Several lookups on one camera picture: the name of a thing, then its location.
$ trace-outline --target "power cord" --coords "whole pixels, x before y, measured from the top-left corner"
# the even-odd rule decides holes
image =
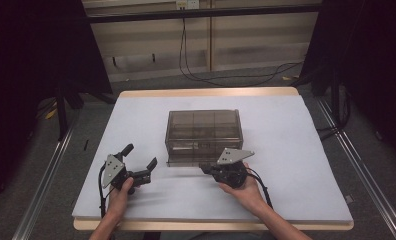
[[[188,70],[189,75],[187,75],[183,69],[182,69],[182,52],[184,52],[184,58],[185,58],[185,64],[186,64],[186,69]],[[215,86],[219,87],[253,87],[253,86],[258,86],[261,84],[264,84],[270,80],[272,80],[277,74],[285,72],[297,65],[302,64],[303,62],[298,62],[298,63],[285,63],[280,66],[278,66],[275,70],[274,73],[270,74],[261,74],[261,75],[237,75],[237,76],[220,76],[220,77],[211,77],[211,78],[201,78],[196,75],[194,75],[191,70],[189,69],[189,64],[188,64],[188,57],[187,57],[187,38],[186,38],[186,24],[185,24],[185,19],[183,19],[183,32],[182,32],[182,40],[180,44],[180,51],[179,51],[179,70],[185,76],[187,79],[191,81],[198,81],[198,82],[206,82]],[[283,69],[279,71],[279,69],[283,66],[286,65],[292,65],[286,69]],[[214,83],[211,82],[212,80],[216,79],[228,79],[228,78],[259,78],[259,77],[269,77],[268,79],[265,79],[264,81],[258,82],[258,83],[253,83],[253,84],[246,84],[246,85],[236,85],[236,86],[229,86],[229,85],[224,85],[224,84],[219,84],[219,83]]]
[[[246,168],[246,169],[255,173],[255,175],[248,173],[248,176],[257,180],[257,182],[261,185],[261,188],[263,189],[264,197],[266,198],[267,205],[269,205],[271,208],[273,208],[272,202],[270,201],[269,191],[267,190],[266,185],[264,185],[263,180],[261,180],[261,177],[258,175],[258,173],[256,171],[252,170],[251,168]]]
[[[104,197],[104,194],[102,193],[102,183],[101,183],[101,178],[102,178],[102,172],[104,172],[105,170],[105,163],[104,165],[102,165],[101,169],[99,170],[99,174],[98,174],[98,189],[99,189],[99,196],[101,199],[101,206],[99,206],[99,208],[101,209],[101,218],[103,218],[106,214],[106,201],[107,201],[107,197],[110,193],[107,194],[106,197]]]

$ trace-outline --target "aluminum rail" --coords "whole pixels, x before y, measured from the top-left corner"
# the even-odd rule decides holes
[[[331,127],[335,126],[335,121],[331,115],[331,109],[325,100],[318,100],[319,107],[322,110],[326,120]],[[348,138],[347,134],[340,130],[335,134],[339,143],[345,151],[351,165],[354,167],[357,175],[362,181],[364,187],[372,198],[375,206],[377,207],[379,213],[383,217],[386,225],[391,230],[391,233],[396,239],[396,211],[392,204],[389,202],[385,194],[379,188],[369,169],[364,164],[364,161],[358,154],[351,140]]]
[[[12,238],[13,240],[29,239],[33,227],[36,223],[36,220],[39,216],[39,213],[42,209],[43,203],[45,201],[45,197],[48,193],[49,188],[51,187],[51,183],[54,179],[54,175],[57,172],[58,166],[61,162],[64,152],[68,146],[68,143],[70,142],[70,138],[73,134],[73,127],[76,125],[77,120],[79,119],[79,115],[80,115],[80,110],[74,112],[73,120],[72,123],[70,124],[69,129],[67,130],[63,139],[58,142],[54,154],[52,155],[48,167],[36,190],[36,193],[33,196],[29,207],[24,212],[23,218],[19,223],[17,230],[14,233],[14,236]]]

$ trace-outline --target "clear storage box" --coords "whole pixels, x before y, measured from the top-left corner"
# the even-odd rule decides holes
[[[216,163],[225,148],[242,149],[238,110],[171,111],[167,124],[167,165]]]

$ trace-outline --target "gray floor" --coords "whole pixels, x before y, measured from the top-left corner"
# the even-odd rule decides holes
[[[273,71],[273,68],[205,73],[199,76],[247,75],[270,73],[270,71]],[[280,77],[296,75],[299,71],[300,67],[298,66],[260,86],[287,85],[290,82],[281,80]],[[251,80],[233,78],[215,81],[222,85],[242,86],[265,79],[267,78]],[[208,87],[214,87],[214,85],[190,81],[183,76],[113,83],[115,96],[124,90]],[[309,87],[299,87],[299,91],[316,127],[327,126],[316,99],[311,96]],[[90,234],[90,232],[80,232],[73,228],[71,212],[113,106],[89,97],[85,97],[85,99],[85,107],[80,110],[80,117],[74,126],[73,136],[46,196],[30,239],[87,239]],[[43,118],[39,120],[13,181],[0,194],[0,239],[10,239],[14,235],[49,159],[52,157],[57,144],[58,131],[56,117],[50,120]],[[396,155],[394,150],[388,143],[381,142],[375,137],[375,129],[355,107],[352,108],[351,119],[345,131],[380,188],[396,209]],[[309,231],[307,234],[314,239],[394,239],[337,139],[331,137],[323,142],[323,146],[343,195],[352,195],[355,200],[349,204],[355,220],[355,227],[345,232]],[[118,239],[142,239],[143,233],[119,232],[117,235]]]

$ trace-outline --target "forearm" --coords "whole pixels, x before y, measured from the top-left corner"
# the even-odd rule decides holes
[[[269,231],[279,240],[284,239],[311,239],[303,232],[284,220],[272,208],[264,204],[254,212],[263,221]]]
[[[90,240],[107,240],[116,228],[119,220],[111,214],[107,214],[92,233]]]

